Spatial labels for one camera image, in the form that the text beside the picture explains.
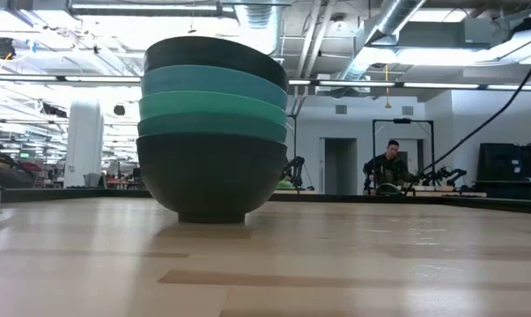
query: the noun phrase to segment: bowl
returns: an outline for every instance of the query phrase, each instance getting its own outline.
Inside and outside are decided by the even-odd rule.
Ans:
[[[158,92],[140,100],[142,120],[163,114],[242,114],[282,125],[286,113],[267,102],[219,92]]]
[[[189,133],[253,136],[280,143],[286,139],[284,125],[241,114],[164,114],[138,123],[139,136]]]
[[[148,71],[142,77],[142,95],[157,92],[221,92],[261,100],[285,110],[287,95],[261,77],[213,66],[178,65]]]
[[[284,144],[249,136],[141,136],[136,144],[146,187],[181,222],[243,222],[273,194],[286,160]]]
[[[270,81],[284,92],[289,78],[271,57],[234,41],[182,36],[159,41],[144,55],[144,73],[166,66],[204,65],[239,70]]]

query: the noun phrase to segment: bowl base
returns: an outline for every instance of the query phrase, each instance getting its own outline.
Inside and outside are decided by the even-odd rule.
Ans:
[[[246,220],[246,215],[240,214],[191,214],[180,213],[179,222],[192,224],[239,224]]]

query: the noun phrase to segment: air vent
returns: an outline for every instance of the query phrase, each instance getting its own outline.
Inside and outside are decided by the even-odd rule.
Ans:
[[[347,114],[347,106],[336,105],[336,114]]]
[[[414,106],[402,106],[402,115],[414,115]]]

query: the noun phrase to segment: white column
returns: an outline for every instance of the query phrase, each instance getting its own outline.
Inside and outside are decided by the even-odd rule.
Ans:
[[[74,100],[70,109],[63,186],[84,186],[84,175],[100,173],[104,119],[100,101]]]

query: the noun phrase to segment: dark green bowl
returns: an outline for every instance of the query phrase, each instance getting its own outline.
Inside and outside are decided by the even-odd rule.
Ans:
[[[146,187],[184,222],[243,222],[273,194],[286,160],[284,144],[248,136],[140,136],[136,144]]]
[[[234,41],[202,36],[182,36],[159,41],[144,55],[144,73],[174,65],[216,66],[269,80],[284,92],[289,78],[283,66],[268,55]]]

